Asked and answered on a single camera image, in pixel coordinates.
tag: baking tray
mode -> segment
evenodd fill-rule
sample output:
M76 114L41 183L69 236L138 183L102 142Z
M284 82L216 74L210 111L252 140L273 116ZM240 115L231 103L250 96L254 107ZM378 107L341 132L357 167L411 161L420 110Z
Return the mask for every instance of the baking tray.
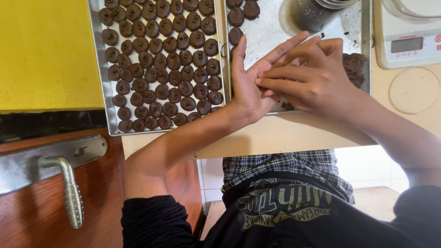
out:
M106 45L103 42L102 38L101 38L101 33L102 33L103 29L107 28L107 26L103 25L100 22L99 18L98 18L99 10L105 7L104 6L104 0L88 0L88 5L89 5L90 23L91 23L91 26L92 26L92 33L93 33L93 41L95 43L95 53L97 55L98 70L99 70L99 75L100 75L100 80L101 80L101 87L102 87L102 91L103 91L103 99L104 99L104 106L105 106L105 111L106 111L109 135L111 135L111 136L120 136L120 135L135 135L135 134L145 134L145 133L167 132L167 131L172 130L173 128L176 128L176 126L172 126L171 129L161 130L158 127L158 128L156 128L154 130L151 130L151 131L149 131L149 129L146 128L146 131L143 131L143 132L135 132L135 131L132 130L132 131L127 132L127 133L122 133L122 132L120 132L118 130L118 123L121 120L118 118L116 113L117 113L119 107L116 107L116 106L114 106L112 104L112 97L117 94L117 92L115 90L115 86L116 86L117 81L111 81L108 78L108 68L109 68L109 66L112 65L112 63L109 63L109 62L106 61L105 56L104 56L104 52L110 46ZM217 33L218 33L220 25L219 25L218 15L217 15L218 11L217 11L217 7L216 7L216 0L214 0L214 9L215 9L215 11L214 11L214 14L212 15L212 17L214 17L215 20L216 20L216 27L217 27ZM185 17L187 17L188 13L189 13L188 11L184 10L183 15ZM199 10L197 10L197 13L201 17L204 18L204 16L201 15ZM172 13L170 13L168 18L171 19L171 21L173 21L174 15ZM140 20L142 20L144 24L147 24L147 21L143 17L141 17ZM119 24L117 22L114 22L109 28L115 30L118 33L118 35L120 36L119 40L118 40L118 44L115 45L115 47L120 50L121 43L123 41L125 41L127 38L122 37L120 35ZM188 34L188 36L190 36L191 31L186 29L185 32ZM220 53L220 51L221 51L221 44L219 42L217 33L214 34L214 35L210 35L210 36L206 35L205 37L206 37L206 39L214 38L215 40L218 41L219 54L216 55L215 58L217 60L219 60L221 68L224 68L225 67L223 65L224 60L221 58L221 53ZM178 33L176 31L173 31L172 36L174 36L176 38L177 35L178 35ZM146 39L148 41L150 41L151 38L149 38L148 36L145 36L145 37L146 37ZM132 37L129 38L129 40L133 41L135 38L136 37L133 35ZM162 35L162 34L159 34L158 38L160 38L161 40L164 40L166 37L164 35ZM188 50L192 54L195 51L201 50L201 49L202 48L194 49L191 46L188 48ZM164 51L164 50L162 51L162 53L165 56L168 55L168 53L166 51ZM129 57L130 57L130 59L132 60L133 63L137 63L138 62L138 54L135 51ZM229 94L229 88L228 88L229 85L227 84L227 88L225 88L224 82L227 82L227 81L224 80L224 72L225 72L225 70L221 70L220 71L220 75L219 75L221 77L222 83L223 83L223 88L221 90L219 90L219 91L223 94L223 97L224 97L224 101L220 104L220 106L224 106L226 103L228 103L229 99L231 98L230 94ZM149 87L150 87L151 90L154 90L157 85L159 85L159 82L150 83ZM132 117L131 117L130 120L134 121L134 120L136 120L136 117L135 117L135 115L133 113L134 113L134 110L135 110L136 107L132 106L130 104L130 97L131 97L132 93L133 93L133 91L131 91L129 94L125 95L125 97L127 98L127 105L126 105L126 107L128 107L131 110L131 112L132 112ZM164 103L168 102L168 100L159 100L159 99L157 99L157 101L160 102L161 104L164 104ZM189 111L184 111L183 109L181 109L179 103L176 104L176 105L178 106L179 112L182 112L182 113L184 113L186 115L191 113Z
M251 67L257 60L269 53L280 43L290 39L291 37L302 32L291 18L291 2L293 0L260 0L257 3L260 7L259 18L245 22L240 27L244 35L247 37L247 51L244 61L245 70ZM228 34L233 28L227 21L227 13L230 10L223 1L222 10L225 32ZM324 39L342 38L344 41L344 53L361 53L365 57L363 72L366 81L362 86L362 90L371 94L371 50L372 50L372 1L360 0L349 9L340 13L339 17L327 28L322 31L311 33L310 38L316 35L325 35ZM226 61L230 61L230 50L233 47L228 36L224 39L226 48L223 47L222 54L227 57ZM228 86L231 88L231 65L227 64ZM301 111L287 111L281 107L284 102L288 102L282 98L280 103L276 104L267 115L275 115L281 113L298 113Z

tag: tiled wall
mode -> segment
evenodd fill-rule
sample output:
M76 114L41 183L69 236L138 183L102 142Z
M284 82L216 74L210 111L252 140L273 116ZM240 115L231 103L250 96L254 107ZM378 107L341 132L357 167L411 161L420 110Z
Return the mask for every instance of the tiled wall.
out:
M336 156L340 176L354 188L387 186L399 193L409 188L403 170L381 146L339 148ZM208 212L212 201L222 200L222 158L198 160L198 168L204 211Z

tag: yellow board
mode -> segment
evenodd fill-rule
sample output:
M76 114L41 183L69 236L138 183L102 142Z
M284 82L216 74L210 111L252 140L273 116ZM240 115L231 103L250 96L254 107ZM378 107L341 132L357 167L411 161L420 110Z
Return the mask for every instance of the yellow board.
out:
M104 108L86 0L8 1L0 112Z

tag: checkered fabric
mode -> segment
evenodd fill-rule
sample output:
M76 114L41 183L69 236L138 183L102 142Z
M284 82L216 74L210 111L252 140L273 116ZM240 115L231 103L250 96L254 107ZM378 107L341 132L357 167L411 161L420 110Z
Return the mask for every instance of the checkered fabric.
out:
M248 178L268 171L287 171L313 177L341 193L353 202L352 186L338 176L334 149L264 154L224 158L224 185L226 192Z

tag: person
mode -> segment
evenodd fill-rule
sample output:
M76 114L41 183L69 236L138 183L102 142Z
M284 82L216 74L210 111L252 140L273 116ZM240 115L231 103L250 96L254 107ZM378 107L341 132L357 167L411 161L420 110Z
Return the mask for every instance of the person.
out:
M127 159L124 247L440 247L440 139L352 85L342 66L341 39L308 37L303 32L289 39L246 71L242 37L233 53L231 102ZM355 209L333 150L321 150L225 158L226 211L204 241L191 234L185 208L167 194L164 175L259 121L280 96L296 109L361 130L401 165L410 189L399 196L393 221Z

